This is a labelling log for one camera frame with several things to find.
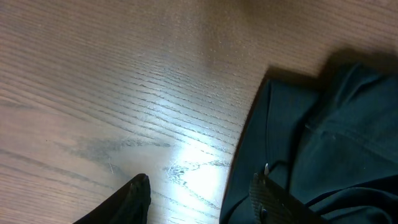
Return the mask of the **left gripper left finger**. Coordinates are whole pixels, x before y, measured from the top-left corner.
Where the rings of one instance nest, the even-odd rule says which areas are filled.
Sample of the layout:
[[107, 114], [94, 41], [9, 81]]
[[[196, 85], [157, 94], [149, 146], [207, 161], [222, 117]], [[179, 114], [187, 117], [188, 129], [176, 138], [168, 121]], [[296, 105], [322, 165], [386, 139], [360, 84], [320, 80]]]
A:
[[138, 174], [74, 224], [146, 224], [150, 203], [149, 177]]

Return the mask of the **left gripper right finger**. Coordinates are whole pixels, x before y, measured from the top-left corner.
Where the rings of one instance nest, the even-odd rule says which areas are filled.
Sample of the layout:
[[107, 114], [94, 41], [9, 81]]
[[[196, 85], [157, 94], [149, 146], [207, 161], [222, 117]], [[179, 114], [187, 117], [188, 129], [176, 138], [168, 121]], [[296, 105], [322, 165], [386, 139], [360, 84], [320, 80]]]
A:
[[325, 224], [268, 176], [255, 173], [249, 187], [249, 198], [257, 224]]

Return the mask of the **black polo shirt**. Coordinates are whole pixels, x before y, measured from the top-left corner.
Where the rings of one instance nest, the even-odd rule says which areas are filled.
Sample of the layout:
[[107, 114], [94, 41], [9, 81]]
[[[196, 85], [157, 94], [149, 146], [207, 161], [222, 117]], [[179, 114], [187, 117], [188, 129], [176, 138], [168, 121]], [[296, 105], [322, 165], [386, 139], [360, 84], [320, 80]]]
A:
[[327, 223], [397, 222], [397, 75], [344, 65], [324, 92], [275, 79], [257, 95], [236, 151], [221, 223], [266, 222], [265, 175]]

